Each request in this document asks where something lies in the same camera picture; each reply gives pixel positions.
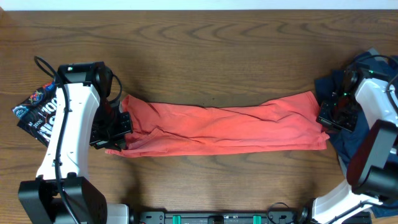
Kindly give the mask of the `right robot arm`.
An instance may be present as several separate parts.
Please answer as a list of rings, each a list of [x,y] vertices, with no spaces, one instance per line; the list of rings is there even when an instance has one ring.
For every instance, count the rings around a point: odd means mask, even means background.
[[[343,223],[371,207],[397,209],[397,100],[392,79],[368,68],[344,72],[317,122],[338,132],[359,129],[363,114],[369,129],[346,168],[346,178],[328,194],[313,200],[301,222]]]

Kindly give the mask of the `red printed t-shirt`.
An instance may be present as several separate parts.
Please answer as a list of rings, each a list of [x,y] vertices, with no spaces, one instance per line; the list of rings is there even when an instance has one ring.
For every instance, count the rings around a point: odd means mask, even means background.
[[[121,104],[133,132],[122,151],[105,152],[122,157],[324,150],[329,138],[316,121],[320,107],[310,91],[247,107],[146,103],[131,95]]]

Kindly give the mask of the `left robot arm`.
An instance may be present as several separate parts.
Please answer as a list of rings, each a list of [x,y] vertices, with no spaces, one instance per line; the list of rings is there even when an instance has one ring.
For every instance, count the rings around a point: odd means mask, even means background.
[[[108,100],[117,76],[104,62],[72,63],[54,70],[43,58],[36,65],[53,78],[55,115],[47,152],[34,180],[22,181],[18,199],[32,223],[130,223],[126,204],[108,203],[89,181],[88,151],[125,148],[132,132],[120,100]]]

